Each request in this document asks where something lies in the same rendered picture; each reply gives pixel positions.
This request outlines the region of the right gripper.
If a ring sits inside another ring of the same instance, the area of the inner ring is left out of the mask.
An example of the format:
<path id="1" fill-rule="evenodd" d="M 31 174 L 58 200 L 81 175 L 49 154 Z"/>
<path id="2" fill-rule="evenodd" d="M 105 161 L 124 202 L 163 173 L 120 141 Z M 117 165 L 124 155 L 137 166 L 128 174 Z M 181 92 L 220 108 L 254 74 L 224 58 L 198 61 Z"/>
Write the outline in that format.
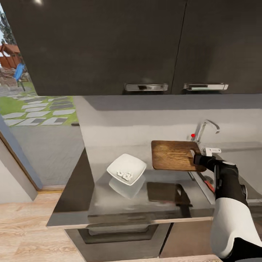
<path id="1" fill-rule="evenodd" d="M 211 160 L 211 159 L 216 159 L 215 156 L 203 156 L 203 155 L 194 155 L 194 164 L 195 165 L 202 165 L 204 167 L 206 167 L 207 169 L 207 163 Z"/>

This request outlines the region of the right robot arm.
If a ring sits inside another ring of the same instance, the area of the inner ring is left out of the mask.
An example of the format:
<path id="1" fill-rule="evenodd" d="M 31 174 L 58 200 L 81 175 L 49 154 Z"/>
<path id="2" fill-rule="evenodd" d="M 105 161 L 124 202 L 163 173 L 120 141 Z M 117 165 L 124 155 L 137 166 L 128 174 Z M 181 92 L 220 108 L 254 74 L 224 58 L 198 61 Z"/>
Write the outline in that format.
<path id="1" fill-rule="evenodd" d="M 216 160 L 219 148 L 194 155 L 194 164 L 214 173 L 215 211 L 210 235 L 213 253 L 223 262 L 262 262 L 262 242 L 249 210 L 247 189 L 235 164 Z"/>

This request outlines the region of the parer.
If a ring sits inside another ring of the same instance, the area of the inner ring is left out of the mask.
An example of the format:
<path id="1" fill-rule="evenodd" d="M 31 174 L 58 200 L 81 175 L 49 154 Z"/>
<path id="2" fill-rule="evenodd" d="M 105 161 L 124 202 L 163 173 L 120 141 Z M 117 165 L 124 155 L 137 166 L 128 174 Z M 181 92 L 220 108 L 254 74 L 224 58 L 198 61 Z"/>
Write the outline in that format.
<path id="1" fill-rule="evenodd" d="M 197 172 L 197 173 L 203 178 L 203 181 L 207 184 L 207 186 L 209 187 L 209 189 L 215 194 L 214 188 L 213 188 L 213 186 L 210 184 L 210 182 L 207 181 L 206 178 L 205 178 L 200 172 Z"/>

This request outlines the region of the cutting board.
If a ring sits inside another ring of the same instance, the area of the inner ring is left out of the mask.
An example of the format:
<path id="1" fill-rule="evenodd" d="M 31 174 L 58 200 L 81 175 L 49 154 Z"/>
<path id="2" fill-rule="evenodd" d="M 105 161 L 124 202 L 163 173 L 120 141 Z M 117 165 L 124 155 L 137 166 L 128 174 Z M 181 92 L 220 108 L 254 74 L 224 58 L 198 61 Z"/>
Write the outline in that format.
<path id="1" fill-rule="evenodd" d="M 194 141 L 153 140 L 152 166 L 155 170 L 205 172 L 206 167 L 195 165 L 191 150 L 202 155 Z"/>

